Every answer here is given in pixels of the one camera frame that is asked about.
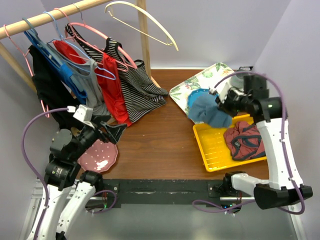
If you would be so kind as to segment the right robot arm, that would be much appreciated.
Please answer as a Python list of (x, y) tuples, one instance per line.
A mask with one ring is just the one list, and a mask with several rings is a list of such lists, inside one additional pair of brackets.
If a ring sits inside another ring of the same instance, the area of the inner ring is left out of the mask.
[(313, 196), (311, 186), (304, 185), (297, 170), (291, 149), (288, 113), (283, 93), (277, 84), (263, 74), (240, 71), (243, 88), (231, 84), (233, 72), (220, 80), (211, 93), (216, 95), (218, 108), (234, 117), (245, 112), (253, 118), (263, 141), (268, 164), (268, 180), (244, 172), (227, 173), (223, 178), (223, 192), (230, 197), (239, 191), (254, 198), (262, 210), (278, 208), (289, 213), (289, 206), (300, 204), (300, 215), (305, 211), (305, 200)]

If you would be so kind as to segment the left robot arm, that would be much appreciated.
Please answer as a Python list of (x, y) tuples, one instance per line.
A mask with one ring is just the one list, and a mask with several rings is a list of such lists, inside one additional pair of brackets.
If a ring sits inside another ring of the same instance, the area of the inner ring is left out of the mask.
[(36, 214), (30, 240), (66, 240), (71, 227), (93, 196), (104, 190), (103, 178), (99, 173), (85, 171), (71, 199), (70, 194), (81, 166), (78, 159), (97, 140), (116, 144), (126, 124), (108, 125), (100, 122), (85, 126), (78, 136), (68, 129), (59, 130), (50, 146), (49, 163), (45, 168), (42, 200)]

